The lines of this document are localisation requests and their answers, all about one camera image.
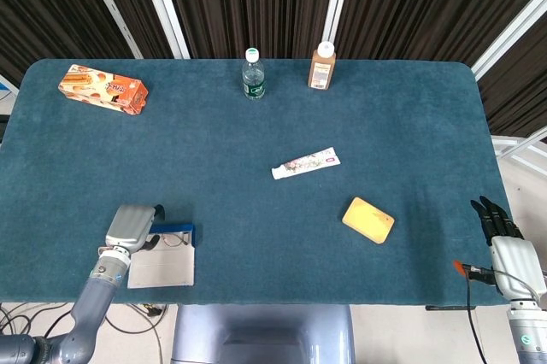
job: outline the bottle cap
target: bottle cap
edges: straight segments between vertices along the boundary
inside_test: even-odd
[[[245,59],[249,63],[258,62],[258,49],[257,48],[247,49],[247,51],[245,51]]]
[[[334,54],[334,44],[329,41],[323,41],[317,47],[317,53],[321,58],[330,58]]]

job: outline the dark curtain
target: dark curtain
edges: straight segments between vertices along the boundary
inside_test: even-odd
[[[133,58],[103,0],[0,0],[0,73],[42,58]]]
[[[344,0],[338,56],[471,66],[528,1]]]
[[[192,57],[310,58],[329,0],[174,0]]]
[[[145,58],[173,58],[152,0],[114,0]]]
[[[492,134],[527,137],[547,126],[547,15],[479,81]]]

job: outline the wire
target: wire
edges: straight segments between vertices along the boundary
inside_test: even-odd
[[[139,312],[140,314],[144,315],[144,312],[140,310],[140,308],[138,307],[135,307],[133,306],[132,304],[126,304],[128,307],[132,308],[133,310]],[[158,324],[160,324],[163,320],[163,317],[165,317],[165,313],[167,312],[167,307],[165,307],[162,311],[162,315],[160,316],[160,319],[155,323],[153,324],[152,321],[150,319],[148,319],[148,317],[146,315],[144,315],[144,317],[146,317],[146,319],[150,322],[150,327],[144,329],[144,330],[141,330],[139,332],[130,332],[128,330],[123,330],[122,328],[119,328],[118,326],[115,326],[112,321],[109,320],[109,317],[106,316],[104,317],[104,319],[106,320],[107,323],[110,324],[110,326],[112,328],[114,328],[115,330],[117,330],[118,332],[123,332],[124,334],[131,334],[131,335],[134,335],[134,334],[145,334],[146,332],[150,332],[152,331],[154,328],[157,327]]]
[[[57,310],[58,308],[65,307],[67,304],[68,304],[67,302],[64,302],[64,303],[61,304],[60,306],[49,307],[49,308],[42,308],[41,310],[37,311],[37,312],[34,313],[34,315],[30,318],[30,320],[28,321],[28,323],[26,323],[26,325],[23,327],[23,329],[21,330],[21,334],[28,334],[28,333],[31,332],[32,322],[34,321],[34,319],[36,318],[37,315],[43,313],[44,311]]]
[[[152,320],[149,319],[148,317],[146,317],[146,315],[144,315],[143,313],[141,313],[140,311],[138,311],[138,308],[135,308],[133,306],[129,306],[131,307],[133,310],[135,310],[137,312],[138,315],[140,315],[143,319],[145,319],[146,321],[148,321],[150,324],[152,324]],[[160,356],[160,364],[163,364],[163,353],[162,353],[162,342],[160,341],[160,336],[159,334],[157,333],[157,330],[156,330],[156,326],[158,324],[160,324],[160,321],[162,321],[163,317],[165,317],[165,313],[168,311],[168,306],[166,305],[165,308],[163,309],[163,313],[162,315],[160,316],[160,319],[156,322],[156,324],[154,326],[152,326],[152,330],[154,331],[154,335],[156,336],[156,341],[157,341],[157,350],[158,350],[158,353],[159,353],[159,356]]]
[[[138,310],[139,310],[141,313],[148,314],[148,310],[143,310],[143,309],[141,309],[137,304],[132,304],[132,306],[135,307],[135,308],[138,308]]]
[[[3,101],[6,97],[10,96],[11,95],[11,91],[8,92],[8,95],[6,95],[5,97],[0,97],[0,101]]]
[[[55,326],[56,326],[57,324],[59,324],[59,321],[61,321],[62,319],[64,319],[66,316],[68,316],[68,315],[70,314],[71,311],[72,311],[72,310],[68,310],[66,313],[61,314],[59,317],[57,317],[57,320],[55,320],[55,321],[53,322],[53,324],[50,326],[50,328],[48,328],[48,331],[45,332],[44,338],[47,338],[47,337],[50,335],[51,331],[53,331],[53,329],[55,328]]]
[[[163,240],[163,243],[165,243],[165,245],[168,246],[168,247],[179,247],[182,243],[188,244],[185,241],[184,235],[185,234],[182,233],[182,237],[181,237],[181,236],[179,236],[178,234],[175,234],[175,233],[164,233],[164,234],[162,234],[162,240]],[[167,240],[167,236],[174,236],[179,240],[179,242],[177,244],[170,244],[169,241]]]
[[[9,318],[9,313],[6,310],[3,309],[1,303],[0,303],[0,312],[5,317],[6,322],[9,323],[9,331],[10,331],[11,334],[13,334],[14,333],[14,327],[11,325],[11,319]]]
[[[485,355],[482,352],[482,348],[480,347],[479,338],[477,337],[477,332],[475,331],[475,325],[473,324],[473,319],[471,318],[471,284],[469,283],[469,271],[466,270],[465,272],[465,282],[468,285],[468,318],[469,318],[469,325],[471,326],[471,331],[473,332],[473,338],[475,339],[475,344],[477,344],[477,350],[480,354],[480,359],[484,364],[488,364],[486,362]]]
[[[28,302],[22,302],[18,306],[13,307],[10,311],[8,311],[8,315],[11,315],[16,309],[23,307],[24,305],[28,304]]]
[[[22,319],[25,319],[26,320],[26,324],[25,324],[25,328],[26,326],[29,326],[30,325],[30,319],[28,317],[26,317],[25,315],[22,315],[22,314],[19,314],[19,315],[16,315],[15,317],[11,317],[8,322],[6,324],[4,324],[3,326],[0,327],[0,332],[3,332],[3,329],[6,328],[7,326],[10,326],[11,323],[15,320],[15,319],[19,319],[19,318],[22,318]]]
[[[503,276],[507,276],[513,280],[516,280],[518,281],[519,283],[521,283],[524,287],[526,287],[526,289],[530,292],[530,295],[533,297],[533,299],[535,300],[536,304],[539,306],[539,300],[540,300],[540,297],[539,297],[539,294],[526,282],[526,281],[523,281],[521,279],[519,279],[518,277],[514,276],[513,274],[509,274],[509,273],[506,273],[506,272],[502,272],[501,270],[494,270],[492,269],[492,272],[494,273],[498,273],[498,274],[502,274]]]
[[[162,315],[160,316],[160,319],[155,323],[153,324],[152,323],[152,320],[149,319],[146,314],[141,311],[140,308],[138,307],[135,307],[133,306],[132,304],[126,304],[129,308],[133,309],[135,311],[135,313],[137,313],[138,315],[140,315],[143,319],[145,319],[146,321],[148,321],[150,323],[150,327],[147,328],[146,330],[142,330],[141,332],[128,332],[126,330],[122,330],[120,329],[119,327],[115,326],[114,324],[112,324],[112,322],[109,320],[108,317],[104,317],[104,319],[107,321],[107,323],[109,323],[112,328],[114,328],[116,331],[118,332],[122,332],[123,334],[143,334],[145,332],[149,332],[150,330],[152,330],[154,332],[154,335],[156,336],[156,341],[157,341],[157,348],[158,348],[158,352],[159,352],[159,357],[160,357],[160,364],[163,363],[163,353],[162,353],[162,342],[160,341],[160,336],[158,335],[157,333],[157,330],[156,330],[156,327],[158,326],[158,324],[160,324],[163,320],[163,317],[165,317],[165,314],[167,313],[168,311],[168,306],[166,305],[165,308],[163,309],[162,311]]]

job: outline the white tube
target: white tube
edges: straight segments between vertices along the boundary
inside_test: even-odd
[[[273,168],[272,175],[273,178],[277,180],[339,164],[340,160],[336,156],[334,148],[328,148],[321,152],[299,157],[294,161],[289,161],[279,167]]]

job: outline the gray robot arm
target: gray robot arm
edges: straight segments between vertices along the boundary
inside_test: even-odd
[[[93,356],[99,326],[126,275],[132,253],[142,249],[163,207],[124,205],[118,208],[106,237],[108,248],[71,311],[74,328],[53,338],[26,335],[0,337],[0,364],[86,364]]]
[[[547,287],[536,250],[502,208],[485,197],[480,201],[471,204],[490,247],[492,269],[465,265],[466,274],[495,284],[510,300],[507,316],[520,363],[547,363],[547,312],[539,307]]]

